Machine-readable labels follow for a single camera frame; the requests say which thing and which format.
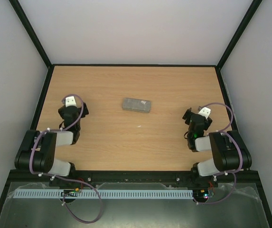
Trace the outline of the grey glasses case green lining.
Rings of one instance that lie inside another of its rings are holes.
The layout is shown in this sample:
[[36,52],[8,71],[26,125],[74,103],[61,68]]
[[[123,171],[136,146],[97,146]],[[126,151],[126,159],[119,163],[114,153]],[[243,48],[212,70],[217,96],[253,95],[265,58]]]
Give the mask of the grey glasses case green lining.
[[151,101],[135,98],[124,98],[122,102],[122,109],[125,111],[149,113],[151,110]]

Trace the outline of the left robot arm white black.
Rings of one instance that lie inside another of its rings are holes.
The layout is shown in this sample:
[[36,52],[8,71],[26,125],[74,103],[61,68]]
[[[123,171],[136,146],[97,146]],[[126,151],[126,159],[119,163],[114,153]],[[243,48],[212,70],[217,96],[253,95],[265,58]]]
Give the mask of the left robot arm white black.
[[28,130],[15,157],[14,165],[18,170],[30,171],[39,176],[44,173],[67,177],[74,165],[55,158],[56,147],[76,144],[80,137],[81,119],[89,114],[86,103],[77,107],[68,101],[59,108],[63,119],[59,129],[45,131]]

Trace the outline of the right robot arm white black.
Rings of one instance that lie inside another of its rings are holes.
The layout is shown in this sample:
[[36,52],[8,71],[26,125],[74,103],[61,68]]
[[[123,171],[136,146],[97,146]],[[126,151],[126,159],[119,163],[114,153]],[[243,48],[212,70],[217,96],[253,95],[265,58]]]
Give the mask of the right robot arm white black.
[[184,135],[188,148],[193,152],[212,152],[211,159],[193,165],[191,181],[196,186],[203,185],[208,176],[236,173],[252,165],[252,157],[237,130],[221,130],[205,135],[212,123],[210,113],[211,109],[207,107],[201,108],[198,113],[189,108],[182,117],[188,125]]

